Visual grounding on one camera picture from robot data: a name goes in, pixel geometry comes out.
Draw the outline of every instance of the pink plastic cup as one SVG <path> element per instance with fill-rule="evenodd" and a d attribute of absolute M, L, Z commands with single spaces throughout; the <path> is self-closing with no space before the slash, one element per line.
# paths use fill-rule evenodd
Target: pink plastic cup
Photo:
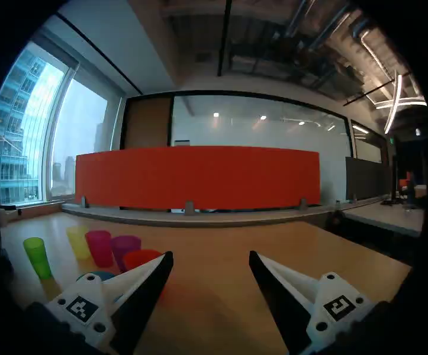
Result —
<path fill-rule="evenodd" d="M 127 271 L 123 262 L 123 256 L 131 251 L 141 249 L 141 240 L 134 235 L 119 235 L 110 241 L 115 261 L 121 272 Z"/>
<path fill-rule="evenodd" d="M 87 245 L 98 267 L 110 267 L 114 264 L 112 248 L 110 247 L 111 235 L 107 231 L 90 231 L 85 234 Z"/>

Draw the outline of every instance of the glass wall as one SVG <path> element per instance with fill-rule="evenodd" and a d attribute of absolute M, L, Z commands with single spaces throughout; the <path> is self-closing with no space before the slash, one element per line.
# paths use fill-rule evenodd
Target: glass wall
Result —
<path fill-rule="evenodd" d="M 327 205 L 346 199 L 345 157 L 352 156 L 347 127 L 344 118 L 286 102 L 243 96 L 177 96 L 172 145 L 317 151 L 321 204 Z"/>
<path fill-rule="evenodd" d="M 40 43 L 26 46 L 0 89 L 0 204 L 73 195 L 76 155 L 110 149 L 121 91 Z"/>
<path fill-rule="evenodd" d="M 387 140 L 355 121 L 352 121 L 352 129 L 357 158 L 387 165 Z"/>

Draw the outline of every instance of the table surface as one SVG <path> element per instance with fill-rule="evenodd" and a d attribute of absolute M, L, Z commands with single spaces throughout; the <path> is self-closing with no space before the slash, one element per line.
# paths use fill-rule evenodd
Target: table surface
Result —
<path fill-rule="evenodd" d="M 345 217 L 393 232 L 419 237 L 424 221 L 423 209 L 406 210 L 403 205 L 380 202 L 343 211 Z"/>
<path fill-rule="evenodd" d="M 171 250 L 174 267 L 141 336 L 136 354 L 281 354 L 287 349 L 248 265 L 255 250 L 319 278 L 334 271 L 372 301 L 390 300 L 410 268 L 304 222 L 237 228 L 166 228 L 118 224 L 57 213 L 11 223 L 2 243 L 15 269 L 11 285 L 21 306 L 47 302 L 83 273 L 65 229 L 86 225 L 112 236 L 134 234 L 144 249 Z M 44 239 L 53 279 L 39 280 L 22 242 Z"/>

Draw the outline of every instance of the skyscraper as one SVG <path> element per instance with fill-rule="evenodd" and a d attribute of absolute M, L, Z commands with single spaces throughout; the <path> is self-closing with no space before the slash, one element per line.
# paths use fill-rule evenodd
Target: skyscraper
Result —
<path fill-rule="evenodd" d="M 34 162 L 25 149 L 34 133 L 24 129 L 34 130 L 36 124 L 22 128 L 22 122 L 31 121 L 25 111 L 45 66 L 44 60 L 25 49 L 0 90 L 0 204 L 30 201 L 39 195 Z"/>

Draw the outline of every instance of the window sill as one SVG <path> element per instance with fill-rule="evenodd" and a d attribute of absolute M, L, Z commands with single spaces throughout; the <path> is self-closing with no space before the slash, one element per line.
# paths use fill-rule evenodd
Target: window sill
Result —
<path fill-rule="evenodd" d="M 5 211 L 0 208 L 0 227 L 5 227 L 11 222 L 60 212 L 62 210 L 61 206 L 65 202 L 66 200 L 49 202 L 39 201 L 39 204 L 17 206 L 17 209 L 13 211 Z"/>

